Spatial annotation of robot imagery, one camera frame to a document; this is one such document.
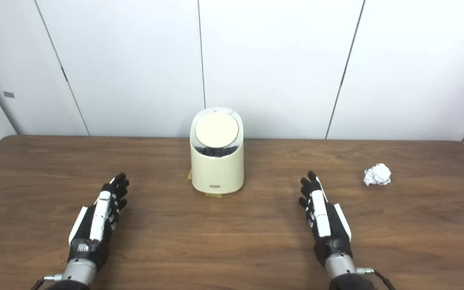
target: wooden table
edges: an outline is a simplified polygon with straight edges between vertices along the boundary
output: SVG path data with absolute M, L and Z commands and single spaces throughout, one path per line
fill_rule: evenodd
M 367 187 L 377 163 L 392 183 Z M 94 290 L 325 290 L 297 202 L 313 169 L 348 219 L 357 266 L 397 290 L 464 290 L 462 143 L 246 140 L 245 184 L 222 198 L 197 192 L 189 169 L 186 138 L 3 139 L 0 289 L 62 272 L 80 207 L 124 171 L 129 203 Z

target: crumpled paper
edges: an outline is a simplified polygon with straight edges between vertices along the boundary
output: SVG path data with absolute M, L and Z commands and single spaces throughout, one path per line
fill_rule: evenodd
M 390 169 L 386 165 L 379 163 L 365 170 L 365 179 L 363 181 L 367 186 L 370 184 L 386 185 L 392 182 L 391 175 Z

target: black cable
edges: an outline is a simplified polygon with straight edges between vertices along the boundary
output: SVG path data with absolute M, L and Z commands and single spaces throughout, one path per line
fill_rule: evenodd
M 37 280 L 37 282 L 35 283 L 35 285 L 33 285 L 31 290 L 39 290 L 40 286 L 42 286 L 43 283 L 44 283 L 44 278 Z
M 376 274 L 377 277 L 379 277 L 383 281 L 384 285 L 386 285 L 386 287 L 389 290 L 395 290 L 395 288 L 393 287 L 393 285 L 392 285 L 392 283 L 390 282 L 389 279 L 386 279 L 381 273 L 379 273 L 379 272 L 377 272 L 375 270 L 373 270 L 373 273 Z

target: round lid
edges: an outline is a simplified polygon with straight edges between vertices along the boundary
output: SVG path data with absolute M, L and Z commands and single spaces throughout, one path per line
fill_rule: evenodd
M 198 140 L 207 147 L 230 145 L 239 132 L 236 119 L 225 112 L 212 112 L 201 117 L 195 127 Z

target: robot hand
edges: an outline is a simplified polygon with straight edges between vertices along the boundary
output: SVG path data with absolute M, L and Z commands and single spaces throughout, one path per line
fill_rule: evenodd
M 315 255 L 330 277 L 329 290 L 375 290 L 371 281 L 361 274 L 378 272 L 371 268 L 356 268 L 352 261 L 350 238 L 352 233 L 339 204 L 327 200 L 320 180 L 312 171 L 302 178 L 300 191 L 304 198 L 298 202 L 305 214 L 315 238 Z M 394 290 L 389 280 L 380 275 L 383 282 Z
M 59 281 L 48 290 L 88 290 L 96 272 L 107 263 L 109 243 L 118 225 L 121 211 L 127 204 L 129 181 L 125 173 L 103 185 L 94 205 L 83 207 L 69 235 L 69 257 L 62 274 L 48 275 L 37 281 L 37 290 L 44 280 Z

